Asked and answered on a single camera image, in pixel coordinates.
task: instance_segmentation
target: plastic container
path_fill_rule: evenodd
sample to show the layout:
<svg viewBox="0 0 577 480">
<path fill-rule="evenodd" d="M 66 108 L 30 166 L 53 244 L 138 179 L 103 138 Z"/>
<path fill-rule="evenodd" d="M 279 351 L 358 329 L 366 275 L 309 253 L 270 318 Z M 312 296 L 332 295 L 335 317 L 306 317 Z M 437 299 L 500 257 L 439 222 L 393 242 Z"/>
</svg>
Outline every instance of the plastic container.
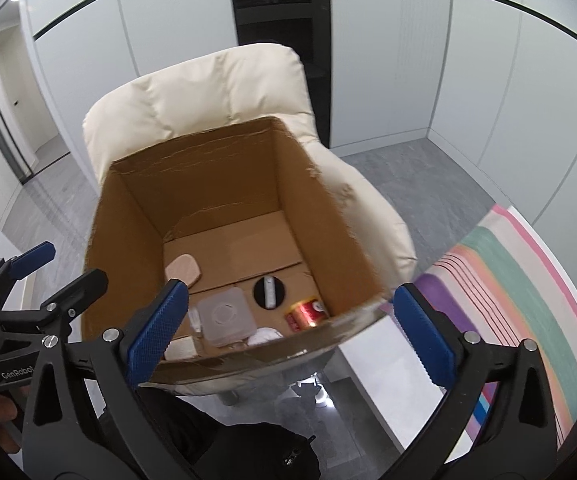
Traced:
<svg viewBox="0 0 577 480">
<path fill-rule="evenodd" d="M 196 307 L 203 336 L 213 346 L 230 345 L 257 330 L 244 291 L 236 286 L 204 298 Z"/>
</svg>

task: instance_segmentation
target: striped rug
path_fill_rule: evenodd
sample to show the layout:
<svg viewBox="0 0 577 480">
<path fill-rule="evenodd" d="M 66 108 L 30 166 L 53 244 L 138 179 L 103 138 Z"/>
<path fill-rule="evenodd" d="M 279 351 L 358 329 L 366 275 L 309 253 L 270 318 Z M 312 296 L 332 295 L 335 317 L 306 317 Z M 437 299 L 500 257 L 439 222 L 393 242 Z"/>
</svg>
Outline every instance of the striped rug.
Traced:
<svg viewBox="0 0 577 480">
<path fill-rule="evenodd" d="M 537 342 L 549 376 L 558 445 L 577 418 L 577 290 L 515 210 L 495 205 L 416 281 L 435 309 L 489 343 Z M 487 384 L 467 426 L 477 436 L 495 392 Z"/>
</svg>

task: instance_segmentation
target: screw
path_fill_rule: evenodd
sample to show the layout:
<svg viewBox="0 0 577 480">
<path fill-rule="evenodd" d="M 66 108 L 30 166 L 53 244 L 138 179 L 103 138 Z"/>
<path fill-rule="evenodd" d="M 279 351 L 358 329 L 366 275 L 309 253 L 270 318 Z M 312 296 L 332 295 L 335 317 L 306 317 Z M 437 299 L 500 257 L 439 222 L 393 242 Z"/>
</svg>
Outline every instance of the screw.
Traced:
<svg viewBox="0 0 577 480">
<path fill-rule="evenodd" d="M 529 352 L 534 352 L 537 350 L 537 343 L 533 341 L 533 339 L 525 339 L 524 348 L 526 348 Z"/>
<path fill-rule="evenodd" d="M 107 342 L 115 341 L 120 336 L 120 331 L 117 328 L 109 328 L 102 334 L 102 339 Z"/>
<path fill-rule="evenodd" d="M 58 342 L 59 338 L 56 335 L 47 335 L 44 336 L 44 339 L 42 339 L 42 344 L 46 348 L 53 348 L 53 346 L 55 346 Z"/>
<path fill-rule="evenodd" d="M 472 330 L 469 330 L 468 332 L 464 332 L 464 340 L 467 343 L 475 345 L 475 344 L 478 344 L 480 341 L 482 341 L 482 338 L 480 337 L 480 335 L 477 332 L 473 332 Z"/>
</svg>

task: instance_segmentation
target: blue gripper pad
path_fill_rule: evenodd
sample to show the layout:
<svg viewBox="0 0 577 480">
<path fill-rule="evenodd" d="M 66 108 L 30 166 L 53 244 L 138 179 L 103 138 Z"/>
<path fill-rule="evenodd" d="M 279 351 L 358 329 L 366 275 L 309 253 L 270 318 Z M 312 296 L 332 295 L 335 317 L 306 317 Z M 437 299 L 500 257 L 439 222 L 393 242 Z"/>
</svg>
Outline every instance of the blue gripper pad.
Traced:
<svg viewBox="0 0 577 480">
<path fill-rule="evenodd" d="M 456 359 L 438 329 L 406 287 L 393 295 L 393 311 L 433 384 L 450 388 L 456 380 Z"/>
<path fill-rule="evenodd" d="M 131 388 L 151 378 L 187 311 L 188 288 L 184 282 L 178 282 L 126 352 L 126 382 Z"/>
<path fill-rule="evenodd" d="M 51 242 L 42 242 L 11 262 L 9 276 L 14 280 L 23 280 L 29 274 L 53 261 L 54 257 L 55 246 Z"/>
</svg>

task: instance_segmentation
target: red can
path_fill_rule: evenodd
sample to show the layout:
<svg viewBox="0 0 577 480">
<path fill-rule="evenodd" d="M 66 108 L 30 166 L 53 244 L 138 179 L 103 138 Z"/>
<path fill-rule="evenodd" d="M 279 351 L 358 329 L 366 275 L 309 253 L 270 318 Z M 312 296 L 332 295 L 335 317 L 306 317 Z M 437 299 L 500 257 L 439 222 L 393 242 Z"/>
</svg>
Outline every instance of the red can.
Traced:
<svg viewBox="0 0 577 480">
<path fill-rule="evenodd" d="M 328 313 L 322 302 L 314 296 L 292 304 L 284 317 L 293 332 L 300 332 L 307 328 L 316 327 L 328 319 Z"/>
</svg>

